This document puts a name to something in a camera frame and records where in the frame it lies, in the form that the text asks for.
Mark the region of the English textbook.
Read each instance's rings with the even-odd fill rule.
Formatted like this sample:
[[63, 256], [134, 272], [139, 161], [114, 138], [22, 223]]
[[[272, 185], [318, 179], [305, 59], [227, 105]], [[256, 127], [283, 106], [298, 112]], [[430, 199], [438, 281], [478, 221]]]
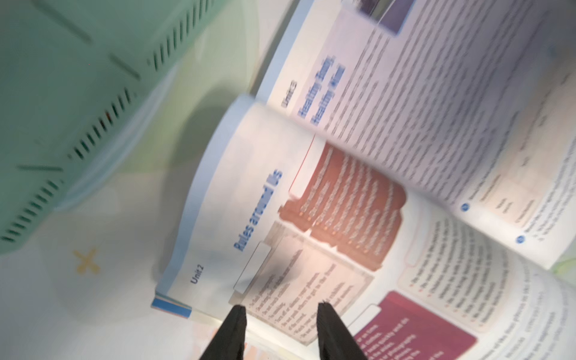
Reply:
[[300, 1], [224, 114], [154, 308], [318, 356], [573, 359], [573, 1]]

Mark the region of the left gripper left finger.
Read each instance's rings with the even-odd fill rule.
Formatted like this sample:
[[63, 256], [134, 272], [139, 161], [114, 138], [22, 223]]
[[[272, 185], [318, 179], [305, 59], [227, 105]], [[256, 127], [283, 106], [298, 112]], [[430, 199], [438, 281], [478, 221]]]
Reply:
[[234, 305], [200, 360], [243, 360], [247, 327], [246, 309]]

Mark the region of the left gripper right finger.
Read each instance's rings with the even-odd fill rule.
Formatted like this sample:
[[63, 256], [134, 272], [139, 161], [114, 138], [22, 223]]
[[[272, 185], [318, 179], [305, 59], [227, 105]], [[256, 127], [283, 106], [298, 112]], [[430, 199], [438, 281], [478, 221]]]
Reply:
[[316, 329], [322, 360], [366, 360], [354, 337], [328, 302], [318, 304]]

